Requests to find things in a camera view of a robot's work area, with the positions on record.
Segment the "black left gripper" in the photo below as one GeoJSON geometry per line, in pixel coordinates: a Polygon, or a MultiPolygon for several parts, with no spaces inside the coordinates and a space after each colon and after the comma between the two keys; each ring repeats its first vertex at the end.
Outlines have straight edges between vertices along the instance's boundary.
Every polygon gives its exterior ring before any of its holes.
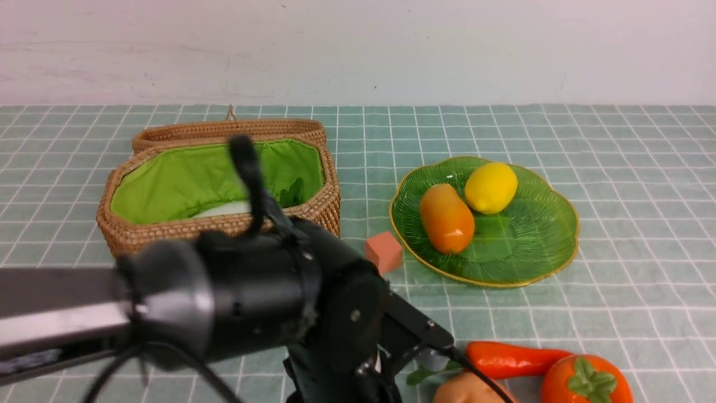
{"type": "Polygon", "coordinates": [[[295,390],[287,402],[401,402],[395,378],[403,367],[403,331],[383,331],[373,354],[347,372],[332,368],[319,344],[284,336],[288,357],[283,361],[295,390]]]}

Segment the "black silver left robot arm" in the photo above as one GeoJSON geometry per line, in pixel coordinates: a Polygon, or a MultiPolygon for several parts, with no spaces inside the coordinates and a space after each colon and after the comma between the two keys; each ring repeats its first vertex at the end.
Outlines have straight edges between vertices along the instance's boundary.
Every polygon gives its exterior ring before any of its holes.
{"type": "Polygon", "coordinates": [[[2,385],[104,357],[94,402],[129,359],[197,370],[287,347],[290,402],[399,402],[389,311],[399,296],[374,265],[316,224],[288,231],[159,240],[108,268],[2,269],[2,385]]]}

